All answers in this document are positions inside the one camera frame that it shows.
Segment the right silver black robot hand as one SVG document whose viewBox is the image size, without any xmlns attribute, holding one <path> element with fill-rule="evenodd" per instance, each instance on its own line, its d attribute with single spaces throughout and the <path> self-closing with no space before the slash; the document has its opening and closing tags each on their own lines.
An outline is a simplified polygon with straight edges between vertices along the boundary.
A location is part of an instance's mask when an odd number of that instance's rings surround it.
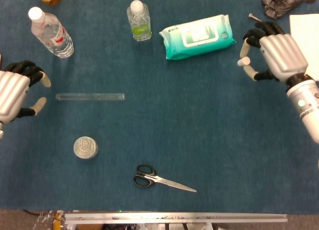
<svg viewBox="0 0 319 230">
<path fill-rule="evenodd" d="M 268 69 L 257 72 L 249 64 L 243 65 L 245 73 L 254 81 L 272 80 L 290 85 L 293 80 L 308 80 L 308 63 L 299 46 L 290 34 L 287 34 L 275 22 L 261 21 L 255 28 L 243 36 L 240 58 L 247 57 L 249 49 L 260 50 Z"/>
</svg>

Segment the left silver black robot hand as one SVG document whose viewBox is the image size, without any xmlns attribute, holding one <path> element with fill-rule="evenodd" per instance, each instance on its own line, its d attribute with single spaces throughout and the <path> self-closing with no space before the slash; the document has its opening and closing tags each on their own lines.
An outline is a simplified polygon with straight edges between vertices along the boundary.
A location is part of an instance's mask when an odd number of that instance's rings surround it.
<svg viewBox="0 0 319 230">
<path fill-rule="evenodd" d="M 0 122 L 9 123 L 15 118 L 37 115 L 46 103 L 46 98 L 40 98 L 30 108 L 22 104 L 30 87 L 37 82 L 45 87 L 51 87 L 51 81 L 45 72 L 35 63 L 25 60 L 11 63 L 0 72 Z"/>
</svg>

